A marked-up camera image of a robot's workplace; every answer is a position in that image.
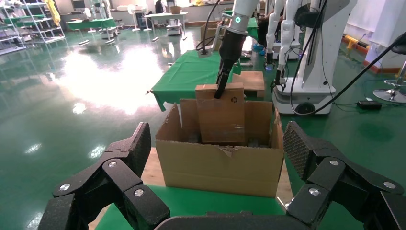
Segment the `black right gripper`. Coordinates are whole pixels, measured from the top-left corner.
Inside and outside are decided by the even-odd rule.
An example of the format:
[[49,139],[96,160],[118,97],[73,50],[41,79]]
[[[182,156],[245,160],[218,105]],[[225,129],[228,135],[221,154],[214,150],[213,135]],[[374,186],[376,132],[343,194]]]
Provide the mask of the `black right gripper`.
[[240,58],[242,47],[247,35],[234,33],[230,30],[225,30],[222,39],[222,44],[219,48],[220,54],[220,68],[217,75],[217,89],[214,98],[220,99],[228,82],[231,68],[235,62]]

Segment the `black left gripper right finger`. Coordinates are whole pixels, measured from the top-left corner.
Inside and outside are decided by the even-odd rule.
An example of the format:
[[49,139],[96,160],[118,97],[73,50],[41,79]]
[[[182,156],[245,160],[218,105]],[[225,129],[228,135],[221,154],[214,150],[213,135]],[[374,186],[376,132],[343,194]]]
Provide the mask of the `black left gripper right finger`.
[[405,229],[406,198],[397,182],[352,162],[332,143],[308,136],[295,121],[286,126],[283,148],[304,182],[288,216],[314,230],[336,202],[366,230]]

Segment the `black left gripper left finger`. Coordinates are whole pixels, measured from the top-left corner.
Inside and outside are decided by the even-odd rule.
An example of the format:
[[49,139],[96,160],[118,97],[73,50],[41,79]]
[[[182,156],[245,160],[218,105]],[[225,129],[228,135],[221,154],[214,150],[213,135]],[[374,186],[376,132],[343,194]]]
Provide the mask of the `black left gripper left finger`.
[[131,137],[111,143],[93,165],[55,187],[38,228],[86,230],[114,205],[133,229],[155,229],[170,210],[142,181],[150,151],[150,127],[141,122]]

